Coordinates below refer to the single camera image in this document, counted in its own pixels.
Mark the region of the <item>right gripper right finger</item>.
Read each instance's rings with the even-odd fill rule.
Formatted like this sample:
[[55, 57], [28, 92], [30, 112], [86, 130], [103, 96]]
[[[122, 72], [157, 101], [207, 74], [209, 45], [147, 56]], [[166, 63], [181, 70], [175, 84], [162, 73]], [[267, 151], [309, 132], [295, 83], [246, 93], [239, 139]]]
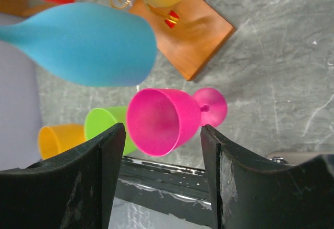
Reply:
[[275, 162], [201, 129], [214, 228], [333, 228], [333, 155]]

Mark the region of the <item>pink wine glass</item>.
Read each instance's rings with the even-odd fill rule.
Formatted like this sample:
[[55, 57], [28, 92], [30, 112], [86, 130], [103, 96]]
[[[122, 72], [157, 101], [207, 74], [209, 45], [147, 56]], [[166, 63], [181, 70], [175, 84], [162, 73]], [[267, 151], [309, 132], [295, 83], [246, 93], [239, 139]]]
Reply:
[[126, 122], [138, 149], [159, 157], [188, 142], [199, 127], [219, 126], [227, 113], [225, 97], [214, 88], [202, 88], [193, 95], [177, 89], [148, 88], [131, 99]]

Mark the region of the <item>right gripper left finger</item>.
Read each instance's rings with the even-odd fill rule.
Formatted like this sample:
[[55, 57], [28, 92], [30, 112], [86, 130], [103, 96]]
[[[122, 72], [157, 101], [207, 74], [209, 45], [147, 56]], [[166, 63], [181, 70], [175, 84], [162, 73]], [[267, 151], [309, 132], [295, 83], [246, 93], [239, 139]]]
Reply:
[[122, 123], [28, 168], [1, 171], [1, 228], [108, 228]]

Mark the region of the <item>blue wine glass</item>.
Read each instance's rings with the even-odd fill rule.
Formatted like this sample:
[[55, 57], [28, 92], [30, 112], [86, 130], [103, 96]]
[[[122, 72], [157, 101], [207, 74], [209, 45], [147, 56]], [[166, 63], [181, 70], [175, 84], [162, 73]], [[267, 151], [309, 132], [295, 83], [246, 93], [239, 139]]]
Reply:
[[143, 18], [97, 3], [70, 3], [1, 26], [1, 40], [48, 72], [87, 87], [131, 87], [150, 74], [157, 55]]

